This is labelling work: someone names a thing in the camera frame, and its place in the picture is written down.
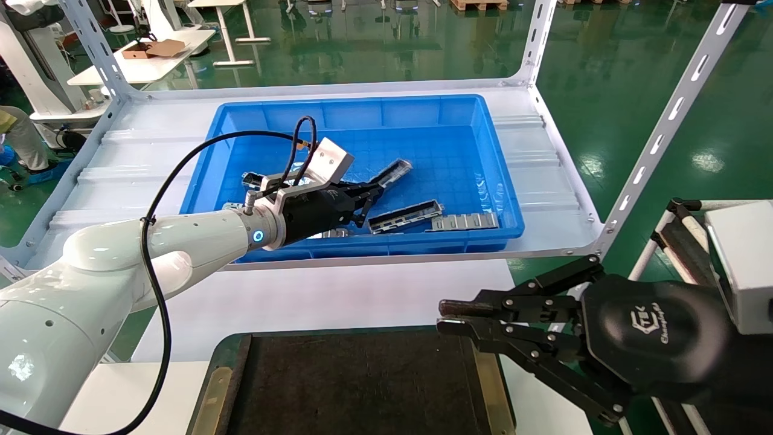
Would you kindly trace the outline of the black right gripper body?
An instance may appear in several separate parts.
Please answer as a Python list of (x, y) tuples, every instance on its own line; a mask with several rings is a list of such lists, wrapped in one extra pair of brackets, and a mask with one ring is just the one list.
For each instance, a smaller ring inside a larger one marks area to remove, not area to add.
[(742, 334), (714, 288), (606, 275), (580, 298), (587, 376), (636, 396), (771, 415), (771, 336)]

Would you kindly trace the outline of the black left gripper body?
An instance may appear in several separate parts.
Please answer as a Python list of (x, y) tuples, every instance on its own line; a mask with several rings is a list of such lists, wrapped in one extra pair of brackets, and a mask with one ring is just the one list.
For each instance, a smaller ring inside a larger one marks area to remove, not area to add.
[(284, 202), (285, 231), (282, 245), (290, 245), (325, 231), (347, 225), (358, 209), (343, 185), (329, 185), (292, 196)]

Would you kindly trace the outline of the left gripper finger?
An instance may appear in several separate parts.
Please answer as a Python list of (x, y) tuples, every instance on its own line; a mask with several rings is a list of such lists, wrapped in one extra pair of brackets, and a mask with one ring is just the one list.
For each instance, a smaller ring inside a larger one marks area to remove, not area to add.
[(351, 222), (354, 223), (356, 228), (362, 228), (365, 225), (365, 218), (379, 198), (379, 191), (367, 191), (354, 198), (355, 212), (351, 216)]
[(354, 201), (378, 201), (386, 187), (378, 182), (340, 182), (340, 191)]

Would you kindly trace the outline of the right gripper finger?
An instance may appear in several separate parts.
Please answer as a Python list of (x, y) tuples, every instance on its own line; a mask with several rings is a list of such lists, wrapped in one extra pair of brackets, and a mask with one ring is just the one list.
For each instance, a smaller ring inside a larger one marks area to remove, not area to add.
[(561, 265), (509, 290), (481, 289), (469, 301), (441, 300), (443, 318), (479, 317), (513, 324), (565, 323), (576, 320), (582, 303), (569, 290), (605, 276), (596, 254)]
[(606, 426), (618, 424), (626, 414), (630, 396), (604, 389), (566, 366), (577, 357), (578, 338), (548, 339), (545, 330), (506, 324), (501, 320), (437, 320), (437, 330), (472, 340), (483, 353), (499, 353)]

